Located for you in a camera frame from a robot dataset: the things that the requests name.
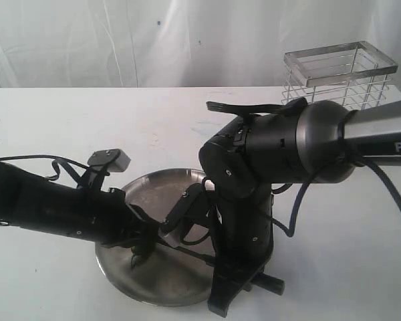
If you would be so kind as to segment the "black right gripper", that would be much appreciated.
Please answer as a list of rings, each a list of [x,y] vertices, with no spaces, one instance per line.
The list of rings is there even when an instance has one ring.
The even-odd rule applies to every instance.
[[[208,196],[213,208],[210,232],[215,249],[208,307],[228,308],[241,291],[252,289],[251,278],[254,285],[282,295],[285,282],[262,272],[273,251],[271,187],[258,187],[245,198],[221,189],[209,191]]]

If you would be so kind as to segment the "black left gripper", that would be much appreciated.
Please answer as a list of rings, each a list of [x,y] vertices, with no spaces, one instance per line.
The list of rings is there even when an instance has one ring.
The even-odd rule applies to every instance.
[[[159,227],[154,220],[138,205],[127,204],[123,220],[111,238],[100,245],[105,248],[131,248],[136,245],[155,245],[160,239]]]

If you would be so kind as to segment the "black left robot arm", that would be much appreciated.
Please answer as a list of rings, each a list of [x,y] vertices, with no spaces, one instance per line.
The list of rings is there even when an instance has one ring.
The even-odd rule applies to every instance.
[[[72,188],[0,162],[0,227],[93,241],[105,248],[145,246],[158,240],[158,223],[122,190]]]

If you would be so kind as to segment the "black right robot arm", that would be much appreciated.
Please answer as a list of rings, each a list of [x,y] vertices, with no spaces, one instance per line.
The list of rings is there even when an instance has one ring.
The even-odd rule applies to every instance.
[[[303,196],[312,183],[340,183],[356,167],[372,169],[401,212],[401,195],[384,166],[401,166],[401,100],[365,110],[337,102],[238,106],[208,102],[210,111],[234,118],[199,150],[198,159],[215,186],[211,239],[215,268],[208,307],[226,316],[249,284],[281,294],[284,283],[263,273],[273,251],[272,185],[300,184],[290,220],[295,233]]]

